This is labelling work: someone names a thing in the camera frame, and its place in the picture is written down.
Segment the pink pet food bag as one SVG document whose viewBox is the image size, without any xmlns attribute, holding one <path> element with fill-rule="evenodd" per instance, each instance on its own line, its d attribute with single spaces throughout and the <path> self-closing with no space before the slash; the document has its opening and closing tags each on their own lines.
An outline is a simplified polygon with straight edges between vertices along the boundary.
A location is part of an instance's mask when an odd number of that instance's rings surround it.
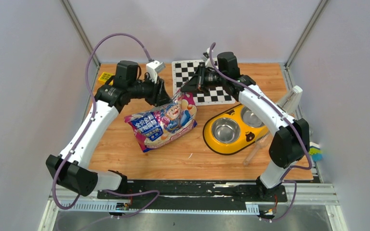
<svg viewBox="0 0 370 231">
<path fill-rule="evenodd" d="M 193 94 L 177 91 L 171 103 L 128 115 L 124 122 L 131 126 L 142 152 L 146 153 L 191 131 L 197 125 L 196 113 Z"/>
</svg>

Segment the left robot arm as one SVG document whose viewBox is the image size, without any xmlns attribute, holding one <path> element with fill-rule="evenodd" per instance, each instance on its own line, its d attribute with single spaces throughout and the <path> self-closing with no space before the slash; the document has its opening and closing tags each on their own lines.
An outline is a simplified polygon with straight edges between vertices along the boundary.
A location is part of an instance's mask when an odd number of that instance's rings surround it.
<svg viewBox="0 0 370 231">
<path fill-rule="evenodd" d="M 116 72 L 97 90 L 93 106 L 68 145 L 58 154 L 49 155 L 46 167 L 55 185 L 60 185 L 80 196 L 107 189 L 117 199 L 128 194 L 126 176 L 117 171 L 91 171 L 88 165 L 103 134 L 123 107 L 132 99 L 143 99 L 149 105 L 161 106 L 171 102 L 159 73 L 165 64 L 151 61 L 141 69 L 133 61 L 120 61 Z"/>
</svg>

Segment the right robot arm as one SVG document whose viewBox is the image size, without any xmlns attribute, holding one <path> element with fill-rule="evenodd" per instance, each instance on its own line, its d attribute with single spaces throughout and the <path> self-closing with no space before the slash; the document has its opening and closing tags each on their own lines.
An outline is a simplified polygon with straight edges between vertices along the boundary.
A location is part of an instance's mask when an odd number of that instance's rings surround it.
<svg viewBox="0 0 370 231">
<path fill-rule="evenodd" d="M 233 52 L 217 55 L 212 67 L 198 66 L 194 75 L 180 87 L 181 92 L 203 93 L 210 88 L 222 87 L 236 101 L 250 109 L 267 126 L 273 139 L 269 148 L 271 158 L 266 170 L 258 177 L 257 197 L 268 201 L 275 195 L 275 187 L 281 184 L 296 162 L 309 155 L 309 124 L 295 119 L 271 101 L 248 75 L 240 72 Z"/>
</svg>

